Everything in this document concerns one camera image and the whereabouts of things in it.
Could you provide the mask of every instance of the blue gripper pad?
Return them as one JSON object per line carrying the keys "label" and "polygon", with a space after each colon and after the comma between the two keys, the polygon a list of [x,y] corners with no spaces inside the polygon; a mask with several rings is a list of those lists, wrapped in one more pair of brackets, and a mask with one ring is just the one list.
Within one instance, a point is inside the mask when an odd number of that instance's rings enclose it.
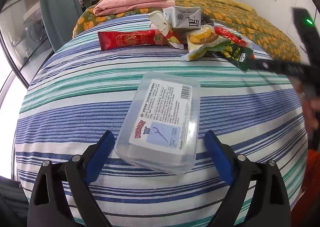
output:
{"label": "blue gripper pad", "polygon": [[220,142],[217,136],[215,134],[212,135],[210,131],[207,131],[204,135],[204,145],[214,162],[221,179],[225,181],[227,185],[232,185],[234,181],[232,165],[226,158],[217,141]]}
{"label": "blue gripper pad", "polygon": [[102,143],[85,167],[86,176],[84,182],[87,186],[98,179],[106,160],[115,146],[116,140],[111,131],[102,137],[104,137]]}

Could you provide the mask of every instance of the striped bedsheet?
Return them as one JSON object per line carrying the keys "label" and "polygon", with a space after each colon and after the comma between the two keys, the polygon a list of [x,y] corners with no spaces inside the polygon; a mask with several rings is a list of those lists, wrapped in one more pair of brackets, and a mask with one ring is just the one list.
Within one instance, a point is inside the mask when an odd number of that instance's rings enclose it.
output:
{"label": "striped bedsheet", "polygon": [[[187,50],[137,46],[101,52],[97,31],[147,30],[145,15],[112,20],[85,31],[55,53],[35,76],[16,129],[16,160],[30,199],[41,163],[69,160],[108,129],[117,137],[143,74],[158,71],[196,78],[201,110],[196,164],[183,176],[129,165],[111,153],[90,190],[114,226],[206,226],[228,187],[203,143],[207,130],[252,161],[273,159],[293,205],[302,183],[307,135],[300,102],[285,76],[244,73],[220,56],[181,61]],[[256,58],[269,58],[254,45]],[[67,183],[65,193],[82,223]],[[243,221],[248,190],[236,223]]]}

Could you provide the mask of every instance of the green snack package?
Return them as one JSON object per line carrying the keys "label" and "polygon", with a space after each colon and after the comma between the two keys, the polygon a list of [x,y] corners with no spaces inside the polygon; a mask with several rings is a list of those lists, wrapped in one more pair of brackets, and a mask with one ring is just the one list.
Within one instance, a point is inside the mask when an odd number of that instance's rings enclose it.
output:
{"label": "green snack package", "polygon": [[207,48],[212,52],[220,52],[224,57],[242,71],[248,70],[248,60],[251,59],[253,50],[241,47],[232,41],[222,42],[214,47]]}

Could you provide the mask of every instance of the floral blanket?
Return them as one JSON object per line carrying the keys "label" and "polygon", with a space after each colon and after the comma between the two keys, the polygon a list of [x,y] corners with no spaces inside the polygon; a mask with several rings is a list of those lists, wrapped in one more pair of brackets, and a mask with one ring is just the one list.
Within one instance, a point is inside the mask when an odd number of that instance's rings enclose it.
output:
{"label": "floral blanket", "polygon": [[[215,22],[232,28],[259,45],[273,59],[300,62],[300,55],[294,43],[278,28],[257,15],[256,11],[243,3],[233,0],[175,0],[177,6],[201,7]],[[73,30],[73,37],[100,23],[119,17],[150,13],[162,9],[140,9],[97,17],[93,14],[96,5],[88,8]]]}

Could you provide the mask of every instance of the human hand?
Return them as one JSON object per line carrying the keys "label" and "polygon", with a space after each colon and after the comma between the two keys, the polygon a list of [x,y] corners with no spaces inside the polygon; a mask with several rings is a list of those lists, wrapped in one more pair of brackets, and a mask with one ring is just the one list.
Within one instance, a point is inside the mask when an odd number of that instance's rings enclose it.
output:
{"label": "human hand", "polygon": [[[296,85],[294,88],[298,95],[304,94],[301,84]],[[316,97],[311,101],[307,101],[305,98],[300,98],[300,100],[306,131],[308,134],[312,134],[313,131],[319,128],[319,122],[316,119],[316,112],[320,112],[320,98]]]}

